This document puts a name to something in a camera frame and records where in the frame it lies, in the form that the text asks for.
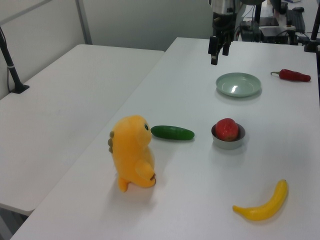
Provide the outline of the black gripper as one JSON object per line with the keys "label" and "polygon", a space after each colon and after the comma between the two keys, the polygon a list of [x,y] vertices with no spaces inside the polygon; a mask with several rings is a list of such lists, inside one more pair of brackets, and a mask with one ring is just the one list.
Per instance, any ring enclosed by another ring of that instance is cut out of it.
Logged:
{"label": "black gripper", "polygon": [[211,56],[211,64],[218,64],[218,42],[223,45],[222,54],[229,55],[231,42],[234,40],[237,14],[213,13],[213,36],[209,39],[208,54]]}

